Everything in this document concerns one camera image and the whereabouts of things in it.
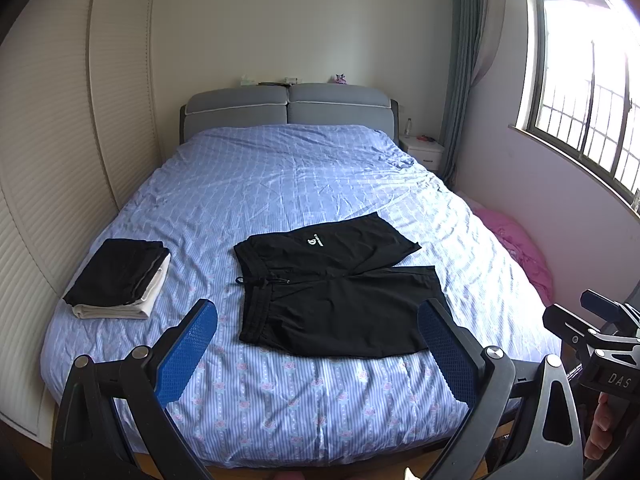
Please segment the right hand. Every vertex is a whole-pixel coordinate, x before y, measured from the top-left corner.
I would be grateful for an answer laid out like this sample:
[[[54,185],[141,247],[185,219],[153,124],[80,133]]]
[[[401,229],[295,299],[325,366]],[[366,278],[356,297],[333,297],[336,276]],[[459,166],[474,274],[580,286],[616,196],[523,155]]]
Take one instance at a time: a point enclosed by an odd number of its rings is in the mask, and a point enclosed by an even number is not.
[[[594,411],[589,437],[584,455],[587,460],[600,460],[613,441],[612,427],[614,414],[608,405],[608,395],[602,392]]]

